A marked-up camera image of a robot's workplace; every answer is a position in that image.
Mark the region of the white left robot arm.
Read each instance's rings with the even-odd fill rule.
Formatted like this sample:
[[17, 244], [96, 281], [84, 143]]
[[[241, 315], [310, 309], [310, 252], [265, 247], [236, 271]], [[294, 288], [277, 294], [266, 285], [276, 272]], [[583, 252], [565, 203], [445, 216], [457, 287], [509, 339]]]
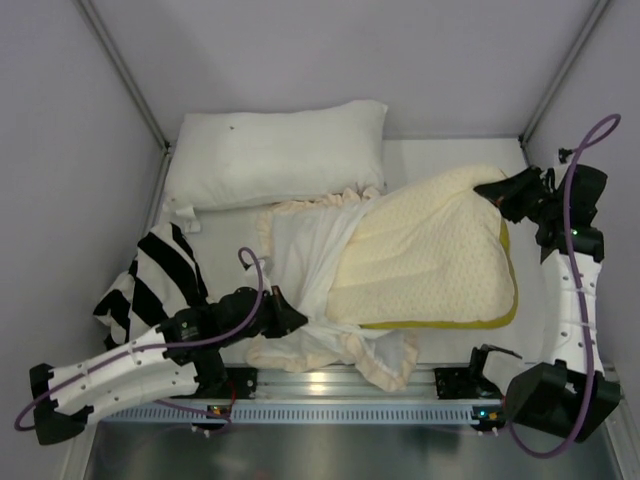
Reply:
[[228, 382], [221, 349], [256, 336], [280, 339], [307, 322], [278, 287], [242, 287], [94, 358], [37, 365], [29, 371], [37, 440], [62, 443], [114, 413], [165, 398], [215, 397]]

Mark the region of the cream yellow-edged pillow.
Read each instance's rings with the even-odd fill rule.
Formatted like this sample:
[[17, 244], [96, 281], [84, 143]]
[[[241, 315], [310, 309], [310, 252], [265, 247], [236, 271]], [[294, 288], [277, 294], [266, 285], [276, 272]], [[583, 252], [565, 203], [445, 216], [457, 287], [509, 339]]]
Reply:
[[508, 325], [519, 301], [508, 229], [474, 191], [505, 177], [466, 166], [376, 199], [341, 252], [328, 319], [371, 329]]

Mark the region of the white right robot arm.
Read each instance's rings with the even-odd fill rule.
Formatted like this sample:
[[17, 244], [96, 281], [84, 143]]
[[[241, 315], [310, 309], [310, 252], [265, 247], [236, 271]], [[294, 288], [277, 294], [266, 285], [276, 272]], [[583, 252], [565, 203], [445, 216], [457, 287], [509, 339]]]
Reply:
[[607, 175], [578, 165], [560, 173], [530, 167], [475, 187], [512, 223], [535, 223], [546, 287], [541, 357], [532, 366], [513, 350], [484, 344], [465, 367], [437, 368], [440, 400], [500, 400], [475, 405], [475, 429], [522, 425], [576, 442], [586, 440], [616, 409], [622, 394], [605, 378], [596, 342], [596, 287], [604, 236], [592, 221]]

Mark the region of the grey plush cream-frilled pillowcase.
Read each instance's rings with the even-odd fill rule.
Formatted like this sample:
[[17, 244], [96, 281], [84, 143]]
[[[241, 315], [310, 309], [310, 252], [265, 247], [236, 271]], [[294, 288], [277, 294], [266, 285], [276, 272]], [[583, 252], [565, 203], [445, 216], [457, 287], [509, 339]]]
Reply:
[[245, 354], [249, 365], [302, 373], [342, 363], [385, 392], [407, 387], [418, 359], [415, 335], [338, 325], [326, 315], [340, 256], [379, 196], [374, 188], [346, 189], [279, 203], [257, 215], [265, 283], [278, 287], [308, 322], [279, 339], [254, 338]]

